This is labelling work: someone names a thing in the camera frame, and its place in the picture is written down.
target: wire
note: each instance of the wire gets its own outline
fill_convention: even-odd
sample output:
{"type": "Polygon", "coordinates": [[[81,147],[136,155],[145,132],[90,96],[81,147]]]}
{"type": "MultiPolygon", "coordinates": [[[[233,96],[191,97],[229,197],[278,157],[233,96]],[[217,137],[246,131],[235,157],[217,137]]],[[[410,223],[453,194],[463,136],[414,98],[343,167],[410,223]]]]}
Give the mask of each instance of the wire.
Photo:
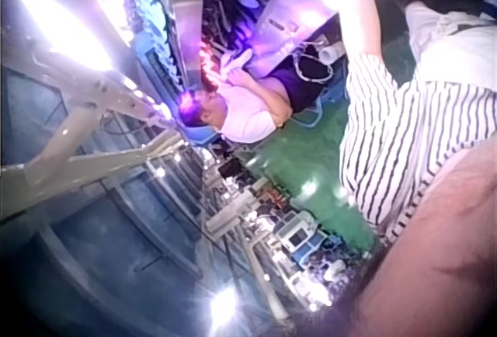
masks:
{"type": "Polygon", "coordinates": [[[106,126],[109,125],[109,123],[111,123],[112,121],[116,121],[116,115],[114,112],[112,112],[112,116],[113,118],[111,118],[110,120],[108,120],[107,122],[104,122],[105,120],[105,117],[102,116],[102,118],[100,119],[100,129],[105,131],[106,133],[108,133],[109,135],[117,135],[117,136],[121,136],[121,135],[129,135],[129,134],[132,134],[132,133],[136,133],[137,131],[141,131],[143,130],[145,127],[147,127],[147,124],[145,122],[143,122],[139,127],[137,127],[136,129],[131,129],[129,131],[121,131],[120,133],[118,132],[115,132],[115,131],[111,131],[111,130],[108,130],[106,129],[106,126]]]}
{"type": "Polygon", "coordinates": [[[304,46],[299,46],[299,47],[297,47],[297,49],[295,49],[295,51],[292,53],[292,56],[294,58],[295,71],[297,72],[298,76],[306,82],[326,83],[331,77],[333,77],[333,68],[331,65],[325,65],[328,69],[328,76],[326,76],[324,78],[305,77],[304,74],[302,73],[301,68],[299,67],[299,62],[301,61],[301,57],[307,57],[311,60],[317,61],[319,64],[324,65],[316,56],[312,56],[312,55],[304,53],[305,47],[307,45],[318,45],[318,43],[305,42],[304,46]]]}

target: white cloth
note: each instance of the white cloth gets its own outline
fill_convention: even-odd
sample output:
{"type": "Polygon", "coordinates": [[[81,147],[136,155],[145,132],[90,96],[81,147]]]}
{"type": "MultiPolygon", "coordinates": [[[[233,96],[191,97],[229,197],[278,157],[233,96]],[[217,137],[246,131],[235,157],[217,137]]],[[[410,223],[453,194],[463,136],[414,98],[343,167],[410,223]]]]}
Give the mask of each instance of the white cloth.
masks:
{"type": "Polygon", "coordinates": [[[239,86],[221,86],[217,92],[224,97],[228,114],[221,133],[237,143],[255,143],[268,137],[275,129],[271,113],[253,92],[239,86]]]}
{"type": "Polygon", "coordinates": [[[495,43],[484,31],[495,26],[444,36],[443,28],[445,33],[453,28],[446,20],[439,24],[441,17],[420,3],[408,7],[413,54],[425,68],[418,66],[401,88],[379,57],[350,58],[340,178],[367,222],[390,242],[404,230],[443,166],[497,130],[495,86],[477,84],[480,78],[492,83],[495,74],[495,55],[487,50],[481,58],[479,50],[495,43]],[[472,45],[466,37],[481,40],[472,45]],[[461,45],[473,48],[457,50],[461,45]],[[474,59],[481,66],[472,65],[474,59]],[[453,64],[452,69],[445,64],[453,64]]]}
{"type": "Polygon", "coordinates": [[[418,73],[426,81],[457,82],[497,92],[497,26],[463,12],[442,15],[421,2],[405,10],[418,73]],[[459,25],[483,26],[457,32],[459,25]]]}

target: white cable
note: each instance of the white cable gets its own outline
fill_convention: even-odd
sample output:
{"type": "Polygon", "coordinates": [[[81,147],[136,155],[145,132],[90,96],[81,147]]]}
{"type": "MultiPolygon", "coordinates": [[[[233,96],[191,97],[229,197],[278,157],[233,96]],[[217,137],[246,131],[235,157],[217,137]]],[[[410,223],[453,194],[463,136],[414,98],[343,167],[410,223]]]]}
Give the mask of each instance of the white cable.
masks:
{"type": "Polygon", "coordinates": [[[305,77],[304,74],[302,73],[302,70],[300,69],[298,63],[301,60],[301,57],[308,57],[311,60],[317,61],[319,64],[322,64],[321,61],[312,55],[304,54],[304,48],[305,47],[298,47],[293,53],[292,56],[294,58],[294,67],[295,71],[297,72],[298,76],[302,78],[306,82],[316,82],[316,83],[325,83],[328,81],[332,76],[333,76],[333,68],[331,65],[325,65],[328,69],[328,76],[324,78],[308,78],[305,77]]]}

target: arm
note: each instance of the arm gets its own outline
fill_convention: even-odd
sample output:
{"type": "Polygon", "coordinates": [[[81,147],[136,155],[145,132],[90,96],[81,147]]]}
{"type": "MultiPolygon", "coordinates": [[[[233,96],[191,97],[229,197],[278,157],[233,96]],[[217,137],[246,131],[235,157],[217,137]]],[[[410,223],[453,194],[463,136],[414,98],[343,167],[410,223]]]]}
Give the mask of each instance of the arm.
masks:
{"type": "Polygon", "coordinates": [[[337,0],[343,43],[349,57],[381,56],[380,19],[374,0],[337,0]]]}
{"type": "Polygon", "coordinates": [[[267,89],[261,86],[252,76],[242,69],[230,71],[228,79],[234,85],[239,85],[256,94],[267,105],[271,118],[276,127],[282,127],[283,124],[292,115],[292,109],[288,102],[277,92],[272,89],[267,89]]]}

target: metal pole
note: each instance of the metal pole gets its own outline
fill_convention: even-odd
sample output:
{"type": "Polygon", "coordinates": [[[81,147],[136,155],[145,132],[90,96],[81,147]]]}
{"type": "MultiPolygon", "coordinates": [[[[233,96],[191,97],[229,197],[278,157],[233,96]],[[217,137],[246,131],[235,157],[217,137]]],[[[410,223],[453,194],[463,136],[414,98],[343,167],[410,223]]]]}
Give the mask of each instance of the metal pole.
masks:
{"type": "Polygon", "coordinates": [[[262,294],[264,294],[264,296],[266,297],[269,309],[273,313],[274,318],[277,321],[283,321],[284,319],[287,319],[289,316],[288,312],[276,295],[276,292],[273,289],[271,283],[264,280],[264,269],[255,256],[255,253],[250,248],[249,243],[245,240],[245,235],[243,234],[242,228],[240,226],[237,226],[235,227],[235,231],[239,237],[240,242],[242,243],[242,248],[245,252],[245,255],[247,256],[248,263],[252,267],[252,271],[254,272],[257,284],[259,285],[262,294]]]}

